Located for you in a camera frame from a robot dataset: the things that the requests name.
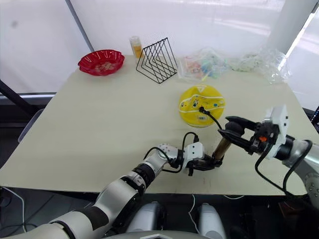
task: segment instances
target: black cable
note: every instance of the black cable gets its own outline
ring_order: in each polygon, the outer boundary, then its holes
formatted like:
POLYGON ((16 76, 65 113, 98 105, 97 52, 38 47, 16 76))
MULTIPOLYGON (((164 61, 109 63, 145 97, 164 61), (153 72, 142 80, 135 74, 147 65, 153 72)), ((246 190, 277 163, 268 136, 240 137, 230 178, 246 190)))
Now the black cable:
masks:
POLYGON ((280 187, 279 185, 277 185, 276 183, 274 183, 273 181, 271 181, 270 179, 268 179, 265 175, 263 175, 259 169, 258 166, 260 165, 260 163, 265 159, 266 155, 270 152, 271 148, 273 147, 272 144, 268 144, 268 146, 266 147, 266 150, 261 154, 261 156, 258 158, 257 162, 255 163, 255 170, 256 172, 259 174, 259 176, 261 176, 263 179, 265 179, 267 182, 269 182, 271 185, 275 186, 276 188, 278 188, 281 191, 284 191, 284 189, 282 187, 280 187))
MULTIPOLYGON (((153 149, 157 149, 158 151, 160 151, 162 154, 164 154, 165 158, 167 159, 168 163, 170 163, 170 158, 168 157, 168 155, 163 151, 161 150, 160 148, 158 147, 152 147, 148 150, 148 152, 145 154, 144 156, 144 159, 146 159, 146 157, 149 155, 149 153, 153 150, 153 149)), ((163 169, 162 171, 164 172, 168 172, 168 173, 179 173, 181 171, 181 168, 177 171, 172 171, 172 170, 168 170, 168 169, 163 169)))
POLYGON ((218 122, 218 120, 211 115, 211 113, 207 110, 205 110, 205 108, 203 106, 199 107, 199 112, 209 116, 213 121, 215 121, 215 123, 217 124, 217 126, 219 127, 219 129, 223 129, 220 125, 220 123, 218 122))
MULTIPOLYGON (((183 163, 184 163, 184 147, 185 147, 185 140, 186 140, 186 137, 189 135, 189 134, 193 134, 194 135, 194 141, 196 141, 196 139, 198 139, 198 135, 194 132, 187 132, 185 135, 184 135, 184 138, 183 138, 183 143, 182 143, 182 155, 181 155, 181 158, 182 158, 182 162, 181 162, 181 165, 179 167, 178 170, 176 171, 173 171, 173 170, 169 170, 169 169, 163 169, 162 171, 163 172, 167 172, 167 173, 179 173, 181 170, 182 170, 182 167, 183 167, 183 163)), ((164 154, 165 158, 167 159, 168 163, 170 164, 170 158, 168 157, 168 155, 163 151, 161 150, 160 148, 158 147, 152 147, 150 148, 147 153, 145 154, 144 156, 144 159, 146 159, 146 157, 149 155, 149 153, 153 150, 153 149, 157 149, 159 150, 162 154, 164 154)))
POLYGON ((289 169, 289 171, 286 173, 284 181, 283 181, 283 190, 285 194, 287 195, 289 192, 287 191, 287 181, 292 174, 292 172, 299 166, 301 161, 306 157, 306 155, 309 153, 311 147, 313 146, 313 142, 311 140, 305 140, 308 142, 308 146, 305 149, 305 151, 300 155, 300 157, 296 160, 296 162, 292 165, 292 167, 289 169))
MULTIPOLYGON (((25 221, 24 221, 24 224, 27 225, 27 222, 29 222, 45 205, 47 205, 51 199, 54 197, 55 195, 52 195, 44 204, 42 204, 41 207, 39 207, 30 217, 28 217, 25 221)), ((11 236, 12 234, 14 234, 16 231, 18 231, 20 229, 20 227, 22 226, 23 224, 21 225, 18 225, 19 227, 17 229, 15 229, 13 232, 11 232, 10 234, 4 236, 4 238, 6 237, 9 237, 11 236)))
MULTIPOLYGON (((303 158, 308 154, 308 152, 311 149, 312 146, 312 142, 310 140, 306 140, 309 145, 306 148, 306 150, 302 153, 302 155, 296 160, 296 162, 293 164, 294 169, 298 167, 298 165, 300 164, 300 162, 303 160, 303 158)), ((276 188, 278 188, 279 190, 283 191, 286 196, 291 199, 292 201, 296 202, 296 203, 301 203, 303 204, 306 208, 310 209, 311 211, 315 212, 318 216, 319 216, 319 210, 314 207, 313 205, 307 203, 306 201, 304 201, 303 199, 297 197, 296 195, 288 192, 286 189, 280 187, 279 185, 277 185, 276 183, 274 183, 273 181, 271 181, 270 179, 268 179, 265 175, 263 175, 259 170, 258 170, 258 166, 260 165, 260 163, 265 159, 266 155, 269 153, 269 151, 271 150, 271 148, 273 147, 272 144, 269 144, 266 147, 266 150, 262 153, 262 155, 259 157, 259 159, 257 160, 256 164, 255 164, 255 170, 256 172, 259 174, 259 176, 261 176, 263 179, 265 179, 267 182, 269 182, 270 184, 272 184, 273 186, 275 186, 276 188)), ((284 179, 284 184, 283 186, 286 187, 287 184, 287 180, 289 178, 289 176, 291 175, 291 173, 294 171, 294 169, 291 169, 287 172, 287 174, 285 175, 285 179, 284 179)))

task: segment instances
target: wire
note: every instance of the wire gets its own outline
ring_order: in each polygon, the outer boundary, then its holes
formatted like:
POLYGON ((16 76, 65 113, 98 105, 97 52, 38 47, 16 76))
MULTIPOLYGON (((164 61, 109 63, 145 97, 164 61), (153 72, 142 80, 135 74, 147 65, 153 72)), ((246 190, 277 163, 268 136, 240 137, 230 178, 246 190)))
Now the wire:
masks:
POLYGON ((296 210, 295 208, 293 208, 292 206, 290 206, 288 203, 286 203, 286 202, 283 202, 287 207, 289 207, 290 209, 292 209, 292 210, 296 210))
POLYGON ((93 203, 88 203, 84 208, 87 208, 88 206, 90 206, 91 204, 93 204, 93 203))
MULTIPOLYGON (((265 159, 266 155, 269 153, 269 151, 272 148, 272 144, 269 144, 266 147, 266 150, 262 153, 262 155, 259 157, 259 159, 257 160, 256 164, 255 164, 255 170, 256 172, 259 174, 259 176, 261 176, 263 179, 265 179, 267 182, 269 182, 270 184, 272 184, 273 186, 275 186, 276 188, 278 188, 279 190, 283 191, 286 196, 291 199, 292 201, 296 202, 296 203, 301 203, 303 204, 305 207, 307 207, 308 209, 312 210, 313 212, 315 212, 318 216, 319 216, 319 210, 317 208, 315 208, 313 205, 307 203, 306 201, 302 200, 301 198, 297 197, 296 195, 288 192, 286 189, 280 187, 279 185, 277 185, 276 183, 274 183, 273 181, 271 181, 270 179, 268 179, 266 176, 264 176, 259 170, 258 170, 258 166, 260 165, 260 163, 265 159)), ((308 153, 307 151, 309 151, 311 147, 308 145, 308 147, 306 148, 306 150, 302 153, 302 155, 296 160, 296 163, 293 165, 295 166, 294 168, 296 168, 299 163, 301 162, 301 160, 303 160, 303 158, 306 156, 306 154, 308 153)), ((287 172, 287 174, 285 175, 285 185, 287 184, 287 180, 290 176, 290 174, 292 173, 291 169, 287 172)))
POLYGON ((215 123, 217 124, 217 126, 219 127, 219 129, 223 129, 220 125, 220 123, 218 122, 218 120, 211 115, 211 113, 207 110, 205 110, 205 108, 203 106, 199 107, 199 112, 209 116, 213 121, 215 121, 215 123))
POLYGON ((240 197, 237 197, 237 198, 231 198, 231 197, 228 197, 226 195, 223 195, 225 198, 228 198, 228 199, 231 199, 231 200, 236 200, 236 199, 240 199, 240 198, 243 198, 245 195, 243 196, 240 196, 240 197))
MULTIPOLYGON (((44 208, 45 205, 47 205, 51 200, 52 198, 54 197, 55 195, 52 195, 44 204, 42 204, 41 207, 38 208, 38 210, 36 210, 30 217, 28 217, 26 220, 25 220, 25 223, 29 222, 42 208, 44 208)), ((9 237, 11 235, 13 235, 16 231, 19 230, 20 227, 18 227, 17 229, 15 229, 12 233, 4 236, 4 238, 6 237, 9 237)))
POLYGON ((189 217, 190 217, 192 223, 193 223, 194 226, 195 226, 195 229, 196 229, 197 233, 200 234, 200 233, 199 233, 199 230, 198 230, 198 228, 197 228, 197 225, 196 225, 195 221, 193 220, 193 217, 192 217, 191 214, 190 214, 191 211, 193 211, 193 208, 194 208, 194 206, 195 206, 195 196, 194 196, 194 194, 192 194, 192 196, 193 196, 193 206, 191 207, 191 209, 190 209, 190 211, 188 212, 188 214, 189 214, 189 217))
MULTIPOLYGON (((167 159, 168 163, 170 163, 170 158, 168 157, 168 155, 163 151, 161 150, 160 148, 158 147, 152 147, 148 150, 148 152, 145 154, 144 156, 144 159, 146 159, 146 157, 149 155, 149 153, 153 150, 153 149, 157 149, 158 151, 160 151, 162 154, 164 154, 165 158, 167 159)), ((163 169, 162 171, 164 172, 168 172, 168 173, 179 173, 181 171, 181 167, 179 170, 177 171, 172 171, 172 170, 168 170, 168 169, 163 169)))
POLYGON ((313 146, 313 142, 310 140, 305 140, 306 142, 308 142, 308 146, 305 149, 305 151, 300 155, 300 157, 296 160, 296 162, 292 165, 292 167, 289 169, 289 171, 286 173, 285 177, 284 177, 284 181, 283 181, 283 189, 285 194, 289 194, 289 192, 287 191, 287 181, 290 177, 290 175, 292 174, 292 172, 299 166, 299 164, 301 163, 301 161, 305 158, 305 156, 309 153, 311 147, 313 146))
MULTIPOLYGON (((182 158, 182 162, 181 162, 181 165, 179 167, 178 170, 176 171, 173 171, 173 170, 169 170, 169 169, 163 169, 162 171, 163 172, 167 172, 167 173, 179 173, 181 170, 182 170, 182 167, 183 167, 183 163, 184 163, 184 147, 185 147, 185 140, 186 140, 186 137, 189 135, 189 134, 193 134, 194 135, 194 139, 198 138, 198 135, 194 132, 187 132, 185 135, 184 135, 184 138, 183 138, 183 143, 182 143, 182 155, 181 155, 181 158, 182 158)), ((145 154, 144 156, 144 159, 146 159, 146 157, 149 155, 149 153, 153 150, 153 149, 157 149, 159 150, 162 154, 164 154, 165 158, 167 159, 168 163, 170 164, 170 158, 168 157, 168 155, 163 151, 161 150, 160 148, 158 147, 152 147, 150 148, 147 153, 145 154)))
POLYGON ((279 185, 277 185, 276 183, 274 183, 273 181, 271 181, 270 179, 268 179, 265 175, 263 175, 258 167, 260 165, 260 163, 265 159, 266 155, 270 152, 271 148, 273 147, 272 144, 268 144, 268 146, 266 147, 266 150, 261 154, 261 156, 258 158, 257 162, 255 163, 255 170, 256 172, 259 174, 259 176, 261 176, 263 179, 265 179, 267 182, 269 182, 271 185, 275 186, 276 188, 278 188, 281 191, 284 191, 284 189, 282 187, 280 187, 279 185))
POLYGON ((25 222, 24 222, 24 199, 17 193, 15 193, 14 191, 10 190, 9 188, 6 188, 6 187, 2 187, 3 189, 6 189, 8 192, 11 192, 13 195, 15 195, 16 197, 18 197, 21 202, 22 202, 22 228, 23 228, 23 231, 26 233, 27 230, 25 228, 25 222))
MULTIPOLYGON (((10 226, 6 226, 0 229, 0 232, 7 229, 7 228, 13 228, 13 227, 21 227, 23 224, 15 224, 15 225, 10 225, 10 226)), ((37 228, 38 226, 33 224, 33 223, 25 223, 26 226, 33 226, 35 228, 37 228)))

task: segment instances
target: white curtain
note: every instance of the white curtain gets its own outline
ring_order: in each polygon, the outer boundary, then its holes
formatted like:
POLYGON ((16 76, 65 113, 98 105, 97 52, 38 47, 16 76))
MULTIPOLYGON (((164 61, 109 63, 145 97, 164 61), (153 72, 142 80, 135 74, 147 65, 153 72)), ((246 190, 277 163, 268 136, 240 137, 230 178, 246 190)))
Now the white curtain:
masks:
POLYGON ((289 57, 289 81, 302 107, 319 106, 319 10, 289 57))
POLYGON ((14 91, 58 91, 87 53, 64 0, 0 1, 0 79, 14 91))
POLYGON ((72 0, 96 49, 132 54, 129 38, 143 46, 168 37, 175 55, 202 47, 237 55, 263 46, 284 0, 72 0))

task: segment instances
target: black pole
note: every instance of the black pole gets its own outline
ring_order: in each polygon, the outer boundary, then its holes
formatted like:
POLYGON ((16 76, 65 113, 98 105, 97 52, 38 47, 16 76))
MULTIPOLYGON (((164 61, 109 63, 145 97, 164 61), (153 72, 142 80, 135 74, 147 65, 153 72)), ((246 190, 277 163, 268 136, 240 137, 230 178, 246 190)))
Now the black pole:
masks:
POLYGON ((25 101, 2 80, 0 80, 0 92, 31 117, 33 117, 34 114, 39 110, 38 107, 30 105, 27 101, 25 101))

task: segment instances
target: black wire rack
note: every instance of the black wire rack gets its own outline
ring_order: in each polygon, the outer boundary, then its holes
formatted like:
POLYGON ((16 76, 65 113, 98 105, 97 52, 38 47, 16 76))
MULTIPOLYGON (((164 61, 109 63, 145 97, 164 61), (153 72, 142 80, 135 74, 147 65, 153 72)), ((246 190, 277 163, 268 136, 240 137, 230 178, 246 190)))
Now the black wire rack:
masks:
POLYGON ((159 84, 175 75, 177 63, 168 38, 143 48, 136 70, 159 84))

